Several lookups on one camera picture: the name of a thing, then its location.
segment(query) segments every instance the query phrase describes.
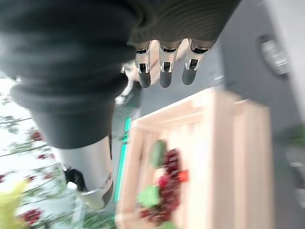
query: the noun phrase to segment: wooden box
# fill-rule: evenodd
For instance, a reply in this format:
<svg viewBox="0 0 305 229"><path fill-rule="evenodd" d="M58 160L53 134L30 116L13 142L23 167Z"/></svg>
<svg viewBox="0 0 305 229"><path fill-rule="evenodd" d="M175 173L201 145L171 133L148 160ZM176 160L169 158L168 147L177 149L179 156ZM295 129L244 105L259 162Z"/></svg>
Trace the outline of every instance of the wooden box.
<svg viewBox="0 0 305 229"><path fill-rule="evenodd" d="M153 229L137 194L153 181L149 151L158 139L181 152L189 182L173 214L178 229L274 229L273 157L268 108L213 88L132 122L119 229Z"/></svg>

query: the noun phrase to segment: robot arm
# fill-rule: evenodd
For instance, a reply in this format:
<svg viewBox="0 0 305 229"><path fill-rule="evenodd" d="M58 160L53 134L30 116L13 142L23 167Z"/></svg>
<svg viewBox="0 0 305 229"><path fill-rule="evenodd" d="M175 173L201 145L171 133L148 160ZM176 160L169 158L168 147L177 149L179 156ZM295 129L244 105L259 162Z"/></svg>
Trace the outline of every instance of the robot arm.
<svg viewBox="0 0 305 229"><path fill-rule="evenodd" d="M192 39L183 82L192 83L239 0L0 1L0 70L19 76L11 90L29 109L61 162L67 185L94 208L112 195L114 99L135 59L150 85L149 44L160 44L160 83L168 87L177 49Z"/></svg>

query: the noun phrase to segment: red berry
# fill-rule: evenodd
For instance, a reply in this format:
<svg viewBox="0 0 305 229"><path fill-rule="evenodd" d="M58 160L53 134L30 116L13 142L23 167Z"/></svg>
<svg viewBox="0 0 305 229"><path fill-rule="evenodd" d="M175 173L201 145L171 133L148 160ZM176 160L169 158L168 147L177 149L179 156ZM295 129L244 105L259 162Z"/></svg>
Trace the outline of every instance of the red berry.
<svg viewBox="0 0 305 229"><path fill-rule="evenodd" d="M144 210L142 210L142 211L140 212L141 218L146 218L146 217L149 216L149 214L150 214L150 211L147 210L147 209L144 209Z"/></svg>
<svg viewBox="0 0 305 229"><path fill-rule="evenodd" d="M35 220L33 220L33 219L32 219L31 221L28 222L29 225L32 225L32 224L34 224L34 223L35 223Z"/></svg>
<svg viewBox="0 0 305 229"><path fill-rule="evenodd" d="M166 189L161 192L161 197L163 197L164 201L167 202L167 198L170 197L172 194L173 194L173 190Z"/></svg>
<svg viewBox="0 0 305 229"><path fill-rule="evenodd" d="M178 170L174 170L171 172L171 178L173 179L177 179L179 175L179 171Z"/></svg>
<svg viewBox="0 0 305 229"><path fill-rule="evenodd" d="M171 172L176 171L176 170L179 170L177 163L171 162L168 164L168 167L167 167L168 174L170 174Z"/></svg>
<svg viewBox="0 0 305 229"><path fill-rule="evenodd" d="M177 149L171 149L170 151L167 152L167 155L176 156L176 155L178 155L178 150Z"/></svg>
<svg viewBox="0 0 305 229"><path fill-rule="evenodd" d="M38 130L35 130L32 134L31 134L31 139L34 141L42 141L42 136L40 134L40 132Z"/></svg>
<svg viewBox="0 0 305 229"><path fill-rule="evenodd" d="M47 175L44 176L45 179L50 179L52 177L52 173L48 173Z"/></svg>
<svg viewBox="0 0 305 229"><path fill-rule="evenodd" d="M32 182L36 178L36 176L26 176L25 178Z"/></svg>
<svg viewBox="0 0 305 229"><path fill-rule="evenodd" d="M167 185L168 181L169 181L168 175L164 175L164 176L160 177L159 182L158 182L160 189L164 189L165 186Z"/></svg>
<svg viewBox="0 0 305 229"><path fill-rule="evenodd" d="M175 211L180 205L179 197L175 198L175 200L171 203L171 211Z"/></svg>
<svg viewBox="0 0 305 229"><path fill-rule="evenodd" d="M158 214L156 216L153 216L152 217L152 222L156 225L156 226L159 226L162 224L162 219L161 219L161 216Z"/></svg>
<svg viewBox="0 0 305 229"><path fill-rule="evenodd" d="M46 155L45 154L40 154L40 155L38 155L37 158L44 160L44 159L46 159Z"/></svg>
<svg viewBox="0 0 305 229"><path fill-rule="evenodd" d="M164 222L171 220L170 212L167 212L167 211L163 212L163 214L161 214L161 218Z"/></svg>

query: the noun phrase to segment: red fruit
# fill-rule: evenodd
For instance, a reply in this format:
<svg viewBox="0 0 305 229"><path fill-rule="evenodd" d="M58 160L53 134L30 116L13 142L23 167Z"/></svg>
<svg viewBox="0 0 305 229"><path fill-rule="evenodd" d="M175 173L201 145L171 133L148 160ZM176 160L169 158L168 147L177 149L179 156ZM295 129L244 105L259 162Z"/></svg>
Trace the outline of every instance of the red fruit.
<svg viewBox="0 0 305 229"><path fill-rule="evenodd" d="M25 177L26 179L29 179L30 180L30 182L32 182L35 178L36 178L36 176L27 176L27 177Z"/></svg>
<svg viewBox="0 0 305 229"><path fill-rule="evenodd" d="M161 197L167 202L167 199L173 194L172 189L166 189L161 192Z"/></svg>
<svg viewBox="0 0 305 229"><path fill-rule="evenodd" d="M29 225L32 225L32 224L34 224L35 222L36 222L36 221L32 219L31 221L28 222L28 224L29 224Z"/></svg>
<svg viewBox="0 0 305 229"><path fill-rule="evenodd" d="M175 211L180 205L179 197L175 198L175 200L171 203L171 211Z"/></svg>
<svg viewBox="0 0 305 229"><path fill-rule="evenodd" d="M179 175L179 171L178 170L174 170L171 172L171 178L172 179L177 179L178 178L178 175Z"/></svg>
<svg viewBox="0 0 305 229"><path fill-rule="evenodd" d="M45 154L40 154L40 155L38 155L38 157L37 157L38 159L46 159L47 157L46 157L46 155Z"/></svg>
<svg viewBox="0 0 305 229"><path fill-rule="evenodd" d="M156 225L156 226L159 226L162 224L162 219L161 219L161 216L158 214L156 216L153 216L151 221Z"/></svg>
<svg viewBox="0 0 305 229"><path fill-rule="evenodd" d="M178 168L178 164L175 163L175 162L171 162L168 164L168 167L167 167L167 172L170 174L171 172L175 171L175 170L179 170Z"/></svg>
<svg viewBox="0 0 305 229"><path fill-rule="evenodd" d="M50 179L52 177L52 173L48 173L47 175L44 176L45 179Z"/></svg>
<svg viewBox="0 0 305 229"><path fill-rule="evenodd" d="M42 136L40 134L40 132L38 130L35 130L32 134L31 134L31 139L34 141L42 141Z"/></svg>
<svg viewBox="0 0 305 229"><path fill-rule="evenodd" d="M159 183L159 188L164 189L166 187L168 181L169 181L169 176L168 175L164 175L164 176L160 177L159 182L158 182Z"/></svg>
<svg viewBox="0 0 305 229"><path fill-rule="evenodd" d="M140 216L141 216L141 218L146 218L146 217L149 216L150 213L151 213L151 212L150 212L149 210L144 209L144 210L142 210L142 211L140 212Z"/></svg>
<svg viewBox="0 0 305 229"><path fill-rule="evenodd" d="M148 216L148 221L149 221L149 222L153 222L153 215L152 215L152 214L150 214L150 215Z"/></svg>
<svg viewBox="0 0 305 229"><path fill-rule="evenodd" d="M180 171L178 177L179 177L180 182L188 181L189 180L189 171L188 170Z"/></svg>
<svg viewBox="0 0 305 229"><path fill-rule="evenodd" d="M171 213L167 212L167 211L163 212L161 214L161 219L162 219L163 222L170 221L171 220Z"/></svg>
<svg viewBox="0 0 305 229"><path fill-rule="evenodd" d="M178 150L177 149L171 149L170 151L167 152L167 155L177 156L178 155Z"/></svg>

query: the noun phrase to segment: red grape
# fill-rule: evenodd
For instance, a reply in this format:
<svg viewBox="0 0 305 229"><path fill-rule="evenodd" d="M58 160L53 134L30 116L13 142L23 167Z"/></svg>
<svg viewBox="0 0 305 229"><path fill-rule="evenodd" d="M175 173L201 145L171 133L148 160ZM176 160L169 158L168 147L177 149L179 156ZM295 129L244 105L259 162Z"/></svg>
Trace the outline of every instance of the red grape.
<svg viewBox="0 0 305 229"><path fill-rule="evenodd" d="M146 218L146 217L148 217L150 213L151 213L151 212L150 212L149 210L147 210L147 209L142 210L142 211L140 212L141 218Z"/></svg>
<svg viewBox="0 0 305 229"><path fill-rule="evenodd" d="M171 220L171 213L169 211L163 211L160 215L163 222Z"/></svg>
<svg viewBox="0 0 305 229"><path fill-rule="evenodd" d="M41 215L41 211L38 209L31 209L21 215L21 217L27 222L29 225L32 225L37 220L39 220Z"/></svg>
<svg viewBox="0 0 305 229"><path fill-rule="evenodd" d="M32 182L36 178L36 176L26 176L25 178L29 179L29 181Z"/></svg>
<svg viewBox="0 0 305 229"><path fill-rule="evenodd" d="M46 159L47 157L46 157L46 155L45 154L40 154L40 155L38 155L38 157L37 157L38 159Z"/></svg>
<svg viewBox="0 0 305 229"><path fill-rule="evenodd" d="M35 130L32 134L31 134L31 139L34 141L42 141L43 138L40 134L40 132L38 130Z"/></svg>
<svg viewBox="0 0 305 229"><path fill-rule="evenodd" d="M159 178L159 188L164 189L169 181L169 176L168 175L163 175L162 177Z"/></svg>
<svg viewBox="0 0 305 229"><path fill-rule="evenodd" d="M44 176L45 179L50 179L52 177L52 173L48 173L47 175Z"/></svg>

